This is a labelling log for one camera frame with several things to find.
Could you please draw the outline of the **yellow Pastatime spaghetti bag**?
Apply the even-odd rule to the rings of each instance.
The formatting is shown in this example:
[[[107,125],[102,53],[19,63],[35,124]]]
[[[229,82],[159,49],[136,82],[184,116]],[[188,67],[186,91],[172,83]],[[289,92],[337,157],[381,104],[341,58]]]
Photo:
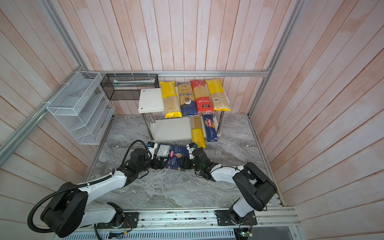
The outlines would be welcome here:
[[[191,118],[191,135],[193,143],[195,143],[198,148],[206,148],[200,116]]]

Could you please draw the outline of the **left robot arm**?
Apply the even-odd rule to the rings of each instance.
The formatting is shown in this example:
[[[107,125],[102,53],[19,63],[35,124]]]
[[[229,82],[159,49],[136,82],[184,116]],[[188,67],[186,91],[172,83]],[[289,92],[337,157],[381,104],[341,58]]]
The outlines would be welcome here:
[[[81,227],[106,223],[113,228],[127,226],[124,210],[113,202],[101,209],[87,209],[97,198],[126,187],[149,173],[149,169],[164,165],[155,157],[157,143],[127,150],[121,165],[108,175],[91,182],[63,184],[58,191],[44,197],[30,211],[27,224],[36,233],[55,233],[64,238]]]

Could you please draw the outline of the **dark blue spaghetti bag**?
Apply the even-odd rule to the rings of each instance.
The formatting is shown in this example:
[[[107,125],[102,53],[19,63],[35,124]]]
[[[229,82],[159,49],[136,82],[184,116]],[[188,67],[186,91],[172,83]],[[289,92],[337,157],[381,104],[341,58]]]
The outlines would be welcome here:
[[[178,92],[183,117],[195,117],[198,110],[195,102],[194,92],[190,83],[178,84]]]

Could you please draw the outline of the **narrow blue Barilla spaghetti box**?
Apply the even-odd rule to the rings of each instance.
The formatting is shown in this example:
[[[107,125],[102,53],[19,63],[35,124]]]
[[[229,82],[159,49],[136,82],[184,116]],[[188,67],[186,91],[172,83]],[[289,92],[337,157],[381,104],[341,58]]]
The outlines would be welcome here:
[[[213,121],[212,115],[203,115],[204,127],[206,130],[206,137],[208,142],[217,142],[218,136]]]

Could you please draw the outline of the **wide blue Barilla pasta box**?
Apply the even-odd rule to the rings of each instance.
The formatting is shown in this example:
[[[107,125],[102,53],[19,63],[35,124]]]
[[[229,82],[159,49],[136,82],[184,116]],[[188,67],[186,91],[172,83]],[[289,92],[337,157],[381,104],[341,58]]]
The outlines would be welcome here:
[[[157,157],[165,164],[166,169],[185,171],[189,156],[187,147],[160,144],[157,148]]]

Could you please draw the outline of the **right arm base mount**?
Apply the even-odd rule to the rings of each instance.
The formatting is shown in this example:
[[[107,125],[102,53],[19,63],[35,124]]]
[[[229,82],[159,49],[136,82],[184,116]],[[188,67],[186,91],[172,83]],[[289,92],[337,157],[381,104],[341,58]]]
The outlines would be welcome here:
[[[256,215],[253,211],[246,214],[244,217],[239,217],[233,210],[216,210],[214,211],[219,226],[234,226],[234,225],[257,225]]]

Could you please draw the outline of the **yellow clear spaghetti bag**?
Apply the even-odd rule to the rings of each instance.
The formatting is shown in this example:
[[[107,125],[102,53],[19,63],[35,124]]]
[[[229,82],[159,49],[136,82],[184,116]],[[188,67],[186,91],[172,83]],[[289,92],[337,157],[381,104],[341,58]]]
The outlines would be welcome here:
[[[229,101],[219,79],[206,80],[210,98],[215,111],[231,111]]]

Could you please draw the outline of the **red spaghetti bag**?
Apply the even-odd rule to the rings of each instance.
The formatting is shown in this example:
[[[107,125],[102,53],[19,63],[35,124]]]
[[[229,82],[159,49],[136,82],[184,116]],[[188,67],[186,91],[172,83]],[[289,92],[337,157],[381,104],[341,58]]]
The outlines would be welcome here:
[[[213,115],[215,110],[213,109],[205,83],[199,80],[192,80],[191,85],[194,92],[198,114]]]

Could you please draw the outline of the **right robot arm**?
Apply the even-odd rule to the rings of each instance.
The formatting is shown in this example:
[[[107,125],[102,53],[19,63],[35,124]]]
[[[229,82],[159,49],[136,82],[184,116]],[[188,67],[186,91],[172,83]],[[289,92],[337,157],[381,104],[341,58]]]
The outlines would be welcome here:
[[[249,213],[263,211],[277,193],[274,182],[254,163],[238,167],[214,163],[207,157],[203,148],[192,150],[189,157],[178,160],[178,163],[185,170],[194,170],[199,178],[237,186],[242,197],[228,210],[215,211],[219,224],[241,224]]]

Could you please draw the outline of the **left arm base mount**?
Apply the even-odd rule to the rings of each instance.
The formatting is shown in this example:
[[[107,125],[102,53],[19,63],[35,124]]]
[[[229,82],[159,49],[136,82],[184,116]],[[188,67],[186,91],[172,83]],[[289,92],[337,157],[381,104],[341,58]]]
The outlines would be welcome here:
[[[113,202],[107,202],[116,213],[109,223],[97,224],[98,229],[122,229],[132,230],[137,227],[139,220],[139,212],[125,212],[120,206]]]

